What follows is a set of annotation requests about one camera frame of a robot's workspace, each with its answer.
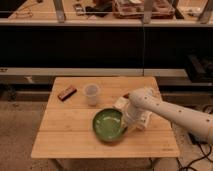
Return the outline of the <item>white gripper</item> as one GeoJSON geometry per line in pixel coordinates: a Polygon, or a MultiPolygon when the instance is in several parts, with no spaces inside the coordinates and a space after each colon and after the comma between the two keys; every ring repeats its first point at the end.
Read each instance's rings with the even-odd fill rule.
{"type": "Polygon", "coordinates": [[[128,129],[143,130],[144,126],[141,121],[143,109],[135,107],[133,104],[128,103],[123,109],[122,126],[128,129]]]}

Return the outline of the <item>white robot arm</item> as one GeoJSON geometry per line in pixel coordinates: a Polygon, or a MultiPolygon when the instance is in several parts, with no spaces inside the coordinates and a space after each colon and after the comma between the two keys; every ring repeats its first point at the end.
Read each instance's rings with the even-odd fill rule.
{"type": "Polygon", "coordinates": [[[160,100],[151,88],[145,87],[129,93],[129,103],[124,109],[124,125],[136,124],[145,111],[158,114],[213,145],[213,115],[160,100]]]}

